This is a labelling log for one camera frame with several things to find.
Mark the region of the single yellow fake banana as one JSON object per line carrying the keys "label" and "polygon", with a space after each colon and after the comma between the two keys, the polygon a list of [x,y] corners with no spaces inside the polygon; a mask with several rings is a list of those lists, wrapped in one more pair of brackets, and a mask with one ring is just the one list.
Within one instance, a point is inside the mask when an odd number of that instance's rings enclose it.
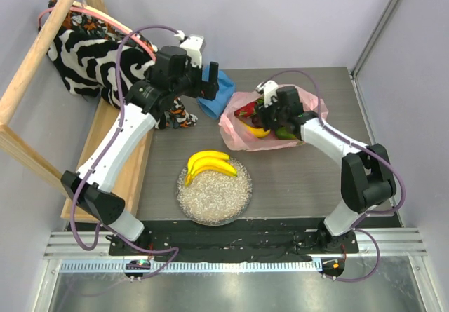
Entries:
{"label": "single yellow fake banana", "polygon": [[264,128],[252,127],[245,122],[243,122],[242,124],[244,125],[245,129],[248,130],[256,138],[264,138],[264,137],[268,136],[271,132],[271,130],[265,130]]}

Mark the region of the yellow fake banana bunch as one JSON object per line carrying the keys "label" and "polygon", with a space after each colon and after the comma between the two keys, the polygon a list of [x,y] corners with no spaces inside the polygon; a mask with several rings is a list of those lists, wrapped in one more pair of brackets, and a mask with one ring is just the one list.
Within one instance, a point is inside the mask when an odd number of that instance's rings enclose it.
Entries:
{"label": "yellow fake banana bunch", "polygon": [[229,177],[236,177],[236,168],[229,163],[229,160],[229,154],[221,151],[205,150],[196,152],[187,161],[185,186],[189,186],[198,175],[206,171],[214,171]]}

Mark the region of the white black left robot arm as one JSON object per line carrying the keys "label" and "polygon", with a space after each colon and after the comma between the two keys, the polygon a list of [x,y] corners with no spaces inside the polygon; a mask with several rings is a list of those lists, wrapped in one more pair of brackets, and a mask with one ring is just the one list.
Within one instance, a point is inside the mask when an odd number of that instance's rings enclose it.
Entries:
{"label": "white black left robot arm", "polygon": [[114,125],[93,155],[76,171],[65,171],[61,182],[73,205],[125,238],[125,246],[134,255],[144,254],[149,237],[144,224],[125,208],[124,199],[112,189],[128,157],[140,140],[168,111],[175,98],[215,99],[219,89],[219,65],[211,62],[208,78],[203,79],[198,50],[164,46],[148,77],[135,82],[123,100]]}

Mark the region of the red fake dragon fruit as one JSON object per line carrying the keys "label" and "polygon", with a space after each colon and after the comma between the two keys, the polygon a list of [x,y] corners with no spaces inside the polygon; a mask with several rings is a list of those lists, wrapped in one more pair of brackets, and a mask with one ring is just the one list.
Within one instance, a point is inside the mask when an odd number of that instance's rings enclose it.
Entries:
{"label": "red fake dragon fruit", "polygon": [[248,104],[240,107],[234,112],[234,115],[236,117],[243,117],[243,118],[252,118],[257,114],[257,107],[263,104],[264,101],[262,98],[258,98],[252,102],[249,102]]}

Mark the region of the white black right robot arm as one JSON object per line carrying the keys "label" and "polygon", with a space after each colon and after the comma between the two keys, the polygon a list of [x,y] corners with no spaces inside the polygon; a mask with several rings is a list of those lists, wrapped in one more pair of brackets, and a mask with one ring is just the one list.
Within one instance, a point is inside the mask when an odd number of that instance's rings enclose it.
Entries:
{"label": "white black right robot arm", "polygon": [[316,232],[317,246],[333,252],[369,211],[396,194],[387,150],[381,144],[367,145],[341,133],[321,117],[319,110],[307,111],[294,86],[268,81],[258,85],[256,91],[264,100],[256,107],[264,129],[284,128],[340,167],[342,199],[319,223]]}

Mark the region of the pink plastic bag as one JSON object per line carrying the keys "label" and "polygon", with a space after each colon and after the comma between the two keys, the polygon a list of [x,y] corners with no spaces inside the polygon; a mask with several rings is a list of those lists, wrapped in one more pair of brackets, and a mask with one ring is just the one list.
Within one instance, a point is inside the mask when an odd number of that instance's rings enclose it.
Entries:
{"label": "pink plastic bag", "polygon": [[236,117],[234,112],[240,107],[252,102],[258,98],[263,98],[257,91],[254,92],[236,92],[223,111],[219,126],[220,134],[227,147],[233,151],[267,151],[274,149],[284,149],[301,145],[301,141],[296,140],[280,140],[275,136],[275,132],[264,138],[256,138],[248,130],[245,129],[243,122],[248,125],[260,128],[260,126],[251,125],[250,120],[253,118]]}

